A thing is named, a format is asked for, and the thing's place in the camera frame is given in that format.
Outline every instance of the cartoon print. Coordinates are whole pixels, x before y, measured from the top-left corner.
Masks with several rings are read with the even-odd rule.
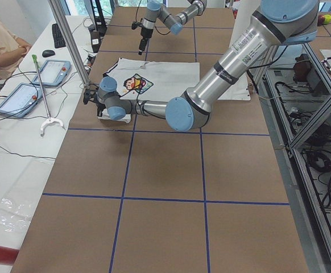
[[[143,94],[145,91],[147,91],[150,87],[153,86],[153,83],[148,81],[146,78],[141,77],[138,74],[133,75],[133,77],[128,78],[123,85],[126,90],[124,90],[125,93],[128,93],[130,91],[135,91],[139,94]]]

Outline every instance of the barcode label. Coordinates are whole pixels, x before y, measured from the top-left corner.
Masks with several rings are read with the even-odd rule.
[[[246,66],[251,65],[268,47],[260,37],[251,32],[243,33],[240,38],[231,46],[238,55],[238,59]]]

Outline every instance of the keyboard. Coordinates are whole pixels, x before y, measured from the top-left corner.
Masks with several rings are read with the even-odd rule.
[[[65,47],[65,41],[57,23],[52,25],[52,35],[55,48]]]

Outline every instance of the blue joint cap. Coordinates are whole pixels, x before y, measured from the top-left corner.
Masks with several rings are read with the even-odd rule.
[[[304,44],[309,43],[315,40],[317,35],[317,30],[308,34],[289,37],[285,42],[283,43],[284,46],[291,46],[294,44]]]
[[[171,27],[171,32],[174,34],[174,35],[177,35],[178,33],[181,32],[181,30],[183,29],[183,26],[181,23],[176,23],[174,24],[172,27]]]
[[[108,108],[107,113],[113,121],[118,121],[126,115],[125,109],[120,106],[113,106]]]
[[[147,8],[152,11],[160,10],[160,3],[157,0],[150,0],[148,2]]]
[[[165,119],[174,130],[185,132],[192,128],[195,117],[188,101],[176,97],[165,107]]]
[[[112,77],[104,77],[100,82],[100,88],[105,92],[115,92],[118,87],[116,80]]]
[[[316,3],[316,0],[262,0],[260,9],[270,21],[288,23],[308,14]]]

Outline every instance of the person's arm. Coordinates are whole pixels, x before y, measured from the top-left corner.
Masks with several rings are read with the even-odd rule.
[[[19,47],[23,47],[23,48],[26,49],[25,54],[29,52],[29,50],[30,50],[30,48],[31,48],[31,44],[30,44],[30,43],[28,43],[27,41],[23,40],[23,39],[20,38],[20,37],[17,37],[17,38],[15,39],[15,41],[19,44]]]
[[[0,55],[0,68],[7,67],[8,65],[14,64],[20,60],[23,55],[27,52],[26,48],[19,47],[13,51],[5,52]]]

